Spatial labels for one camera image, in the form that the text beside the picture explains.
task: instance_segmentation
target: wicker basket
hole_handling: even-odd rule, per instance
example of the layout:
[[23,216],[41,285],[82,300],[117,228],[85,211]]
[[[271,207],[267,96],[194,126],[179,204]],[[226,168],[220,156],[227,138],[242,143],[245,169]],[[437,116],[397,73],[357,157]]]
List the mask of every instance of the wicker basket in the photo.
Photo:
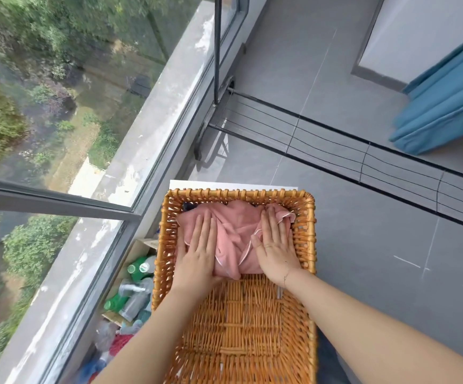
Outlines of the wicker basket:
[[[184,202],[244,200],[279,203],[292,224],[301,265],[315,273],[313,197],[304,191],[170,190],[162,204],[152,308],[171,289],[176,216]],[[305,308],[264,275],[245,275],[216,287],[201,304],[176,348],[167,383],[316,383],[316,328]]]

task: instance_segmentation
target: balcony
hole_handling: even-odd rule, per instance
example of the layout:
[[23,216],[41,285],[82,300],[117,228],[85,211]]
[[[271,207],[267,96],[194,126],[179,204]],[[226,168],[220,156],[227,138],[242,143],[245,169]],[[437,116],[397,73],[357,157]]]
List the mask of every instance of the balcony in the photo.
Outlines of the balcony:
[[310,192],[318,276],[463,355],[463,138],[392,152],[407,97],[357,71],[382,0],[223,0],[235,82],[201,140],[215,5],[181,5],[112,22],[48,76],[0,58],[0,102],[21,115],[0,150],[0,382],[73,379],[171,179]]

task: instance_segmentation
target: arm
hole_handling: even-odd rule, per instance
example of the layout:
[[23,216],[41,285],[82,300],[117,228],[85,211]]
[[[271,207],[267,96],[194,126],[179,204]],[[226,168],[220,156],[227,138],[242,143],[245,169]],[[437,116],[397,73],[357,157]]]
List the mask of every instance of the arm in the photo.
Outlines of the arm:
[[304,304],[363,383],[463,382],[462,356],[301,269],[273,215],[262,215],[262,230],[263,244],[252,238],[262,270]]
[[222,281],[212,276],[217,227],[206,214],[198,216],[185,254],[182,228],[178,228],[175,275],[170,292],[139,332],[125,345],[95,384],[157,384],[164,381],[176,344],[192,313],[210,290]]

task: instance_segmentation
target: hand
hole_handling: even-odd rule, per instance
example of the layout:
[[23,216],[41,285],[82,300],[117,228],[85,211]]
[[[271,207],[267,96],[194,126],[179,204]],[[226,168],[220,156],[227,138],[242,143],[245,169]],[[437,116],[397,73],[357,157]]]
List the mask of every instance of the hand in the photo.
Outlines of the hand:
[[258,263],[264,274],[280,287],[286,287],[285,280],[293,270],[301,269],[295,254],[292,230],[288,235],[284,223],[278,224],[273,209],[261,212],[263,243],[254,234],[251,242],[256,249]]
[[198,215],[190,240],[189,251],[185,250],[183,229],[178,226],[177,259],[171,291],[179,291],[202,301],[224,278],[213,276],[217,224],[207,211],[204,218]]

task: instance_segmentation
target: forearm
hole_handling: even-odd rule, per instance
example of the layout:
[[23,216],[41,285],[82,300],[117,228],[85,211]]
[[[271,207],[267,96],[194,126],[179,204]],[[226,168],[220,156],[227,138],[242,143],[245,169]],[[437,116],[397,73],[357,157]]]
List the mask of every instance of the forearm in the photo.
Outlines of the forearm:
[[125,345],[95,384],[162,383],[177,342],[189,322],[197,301],[183,291],[171,290],[148,322]]
[[308,271],[290,272],[286,286],[363,383],[463,382],[463,357],[430,337]]

